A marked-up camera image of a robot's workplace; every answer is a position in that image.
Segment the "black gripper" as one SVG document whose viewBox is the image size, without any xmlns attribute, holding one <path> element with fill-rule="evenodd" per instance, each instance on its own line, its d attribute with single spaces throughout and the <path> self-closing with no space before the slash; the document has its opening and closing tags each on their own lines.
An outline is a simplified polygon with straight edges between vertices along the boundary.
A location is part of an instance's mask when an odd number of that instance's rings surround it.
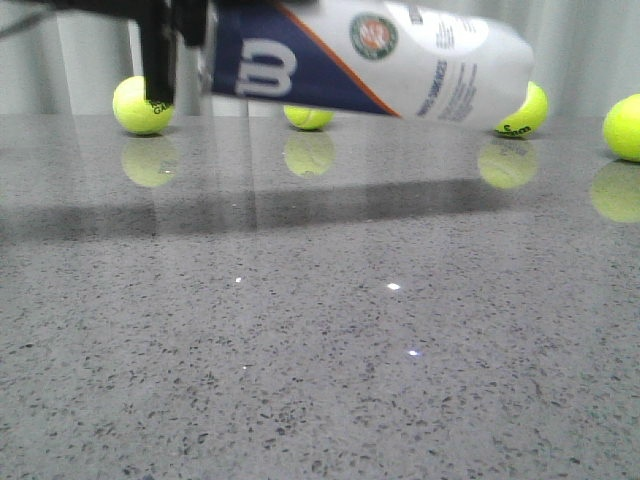
<svg viewBox="0 0 640 480">
<path fill-rule="evenodd" d="M 145 97 L 173 104 L 175 97 L 175 36 L 188 47 L 205 43 L 209 1 L 62 0 L 48 1 L 57 10 L 78 10 L 138 23 Z"/>
</svg>

